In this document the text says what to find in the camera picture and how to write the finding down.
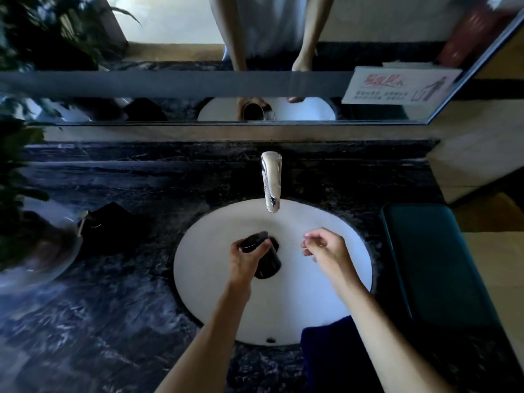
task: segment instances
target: dark blue cloth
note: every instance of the dark blue cloth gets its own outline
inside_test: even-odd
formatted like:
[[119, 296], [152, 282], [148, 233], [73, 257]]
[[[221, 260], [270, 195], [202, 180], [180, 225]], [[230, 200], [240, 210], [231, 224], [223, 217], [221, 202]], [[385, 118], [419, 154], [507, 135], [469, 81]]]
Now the dark blue cloth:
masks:
[[351, 316], [302, 331], [306, 376], [317, 392], [383, 393]]

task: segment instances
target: chrome faucet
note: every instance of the chrome faucet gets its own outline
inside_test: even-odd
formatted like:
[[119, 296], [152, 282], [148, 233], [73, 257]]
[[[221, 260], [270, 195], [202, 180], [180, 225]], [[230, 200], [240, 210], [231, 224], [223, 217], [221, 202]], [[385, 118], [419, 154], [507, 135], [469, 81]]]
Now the chrome faucet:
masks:
[[267, 210], [275, 213], [280, 208], [282, 190], [282, 156], [276, 151], [262, 153], [262, 178]]

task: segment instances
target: sink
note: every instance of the sink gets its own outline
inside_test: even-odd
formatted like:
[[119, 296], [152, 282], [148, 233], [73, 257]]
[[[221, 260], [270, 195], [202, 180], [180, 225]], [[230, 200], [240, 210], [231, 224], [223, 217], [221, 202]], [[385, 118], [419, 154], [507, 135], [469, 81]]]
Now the sink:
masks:
[[[277, 121], [335, 120], [335, 112], [321, 98], [289, 103], [286, 98], [264, 98]], [[237, 98], [213, 98], [200, 111], [198, 121], [237, 121]]]
[[330, 324], [349, 315], [318, 264], [302, 255], [304, 232], [321, 226], [344, 237], [357, 273], [370, 290], [370, 255], [348, 224], [335, 215], [290, 200], [281, 200], [280, 210], [272, 214], [266, 210], [265, 200], [259, 198], [213, 211], [187, 230], [173, 267], [182, 302], [205, 324], [230, 276], [231, 243], [266, 230], [280, 244], [277, 255], [282, 267], [273, 277], [253, 279], [251, 299], [236, 338], [254, 345], [299, 343], [304, 328]]

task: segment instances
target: sign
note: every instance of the sign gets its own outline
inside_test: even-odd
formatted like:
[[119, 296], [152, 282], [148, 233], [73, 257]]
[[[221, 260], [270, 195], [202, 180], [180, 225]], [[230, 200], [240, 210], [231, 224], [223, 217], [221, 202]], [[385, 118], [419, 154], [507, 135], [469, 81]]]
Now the sign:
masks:
[[461, 72], [446, 68], [357, 67], [342, 103], [437, 105]]

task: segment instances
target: hand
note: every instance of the hand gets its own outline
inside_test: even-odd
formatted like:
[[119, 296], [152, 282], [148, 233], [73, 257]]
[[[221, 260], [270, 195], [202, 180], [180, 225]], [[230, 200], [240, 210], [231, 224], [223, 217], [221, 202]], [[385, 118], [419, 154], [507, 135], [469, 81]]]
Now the hand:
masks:
[[304, 234], [302, 252], [304, 256], [313, 255], [324, 274], [331, 280], [338, 296], [347, 288], [363, 288], [357, 275], [344, 238], [321, 228]]
[[238, 108], [237, 108], [237, 115], [236, 115], [236, 119], [238, 121], [245, 121], [242, 113], [244, 111], [244, 107], [249, 103], [256, 103], [260, 107], [266, 107], [268, 105], [265, 100], [263, 100], [262, 98], [258, 96], [253, 96], [250, 98], [238, 98], [237, 99]]
[[[313, 59], [309, 57], [304, 57], [299, 55], [297, 60], [294, 62], [293, 67], [291, 68], [292, 72], [311, 72], [313, 70]], [[292, 96], [288, 98], [289, 103], [300, 103], [304, 102], [303, 97]]]
[[239, 245], [244, 239], [231, 244], [231, 279], [230, 283], [237, 289], [250, 294], [251, 280], [257, 271], [258, 261], [271, 248], [271, 240], [268, 238], [260, 244], [253, 252], [243, 253]]

